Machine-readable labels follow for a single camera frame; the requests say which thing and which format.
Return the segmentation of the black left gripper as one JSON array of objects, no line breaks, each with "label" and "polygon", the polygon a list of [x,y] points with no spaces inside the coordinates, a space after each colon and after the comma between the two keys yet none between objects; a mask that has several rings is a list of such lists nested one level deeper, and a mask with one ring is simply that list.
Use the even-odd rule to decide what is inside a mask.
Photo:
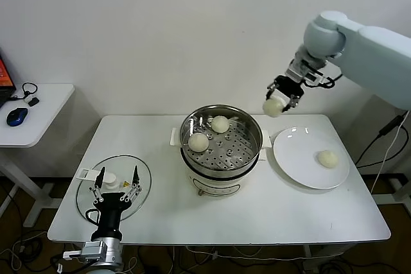
[{"label": "black left gripper", "polygon": [[134,166],[134,173],[132,178],[132,185],[130,190],[124,193],[103,193],[101,188],[105,175],[105,167],[102,167],[98,173],[94,186],[89,190],[94,195],[93,204],[99,211],[100,216],[96,223],[97,229],[93,232],[91,240],[95,241],[98,238],[110,237],[122,240],[122,233],[119,231],[121,215],[124,211],[129,209],[141,192],[140,177],[138,173],[138,166]]}]

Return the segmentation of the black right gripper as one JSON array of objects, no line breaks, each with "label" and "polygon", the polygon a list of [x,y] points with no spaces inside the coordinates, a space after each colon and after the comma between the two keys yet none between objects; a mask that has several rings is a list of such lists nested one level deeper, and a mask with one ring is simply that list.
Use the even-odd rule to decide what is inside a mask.
[{"label": "black right gripper", "polygon": [[299,104],[300,98],[304,95],[300,83],[294,82],[291,78],[283,75],[277,76],[274,82],[267,86],[266,100],[271,98],[275,90],[278,90],[281,94],[290,98],[282,112],[287,112],[295,108]]}]

